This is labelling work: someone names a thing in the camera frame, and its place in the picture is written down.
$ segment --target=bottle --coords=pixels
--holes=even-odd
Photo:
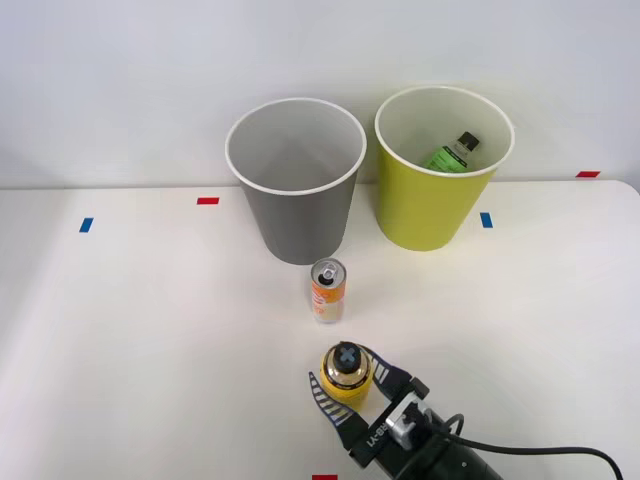
[[[436,172],[466,173],[469,170],[467,157],[479,143],[476,137],[464,132],[457,142],[438,149],[422,166]]]
[[[371,357],[355,343],[340,342],[322,359],[320,381],[325,391],[354,410],[367,398],[372,380]]]

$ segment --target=black cable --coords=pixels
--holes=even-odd
[[[458,423],[458,426],[456,428],[456,435],[460,436],[460,434],[462,433],[462,427],[464,426],[464,415],[462,415],[461,413],[456,413],[453,417],[444,422],[442,426],[447,431],[449,431],[451,425],[455,424],[456,422]]]
[[[446,426],[449,421],[453,423],[453,419],[456,417],[454,415],[449,420],[447,420],[443,426]],[[565,455],[565,454],[585,454],[585,455],[594,455],[596,457],[601,458],[606,461],[613,473],[616,476],[616,480],[624,480],[622,478],[622,472],[620,468],[616,464],[616,462],[604,452],[600,450],[596,450],[595,448],[588,447],[548,447],[548,448],[519,448],[519,447],[499,447],[496,445],[489,445],[486,443],[474,442],[473,440],[467,440],[466,438],[459,437],[457,435],[453,435],[449,433],[448,428],[436,428],[434,429],[436,434],[442,435],[443,437],[451,440],[452,442],[458,443],[460,445],[464,445],[465,447],[473,448],[475,450],[482,450],[485,452],[492,453],[501,453],[503,455]]]

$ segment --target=blue tape marker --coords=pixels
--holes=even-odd
[[[89,229],[91,228],[92,223],[93,218],[85,218],[82,221],[82,225],[80,226],[80,233],[89,233]]]
[[[480,219],[482,220],[482,226],[484,228],[493,228],[493,222],[491,221],[489,212],[480,212]]]

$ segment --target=white table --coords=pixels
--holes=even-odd
[[[372,193],[336,254],[346,318],[325,326],[309,269],[271,256],[238,188],[0,192],[0,478],[386,478],[309,392],[341,339],[418,376],[468,438],[593,446],[637,478],[638,194],[493,183],[447,247],[414,253]],[[613,478],[596,458],[481,455],[505,480]]]

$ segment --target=green bottle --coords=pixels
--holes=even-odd
[[[443,173],[466,173],[469,171],[467,157],[478,146],[480,140],[464,132],[457,142],[439,148],[422,166]]]

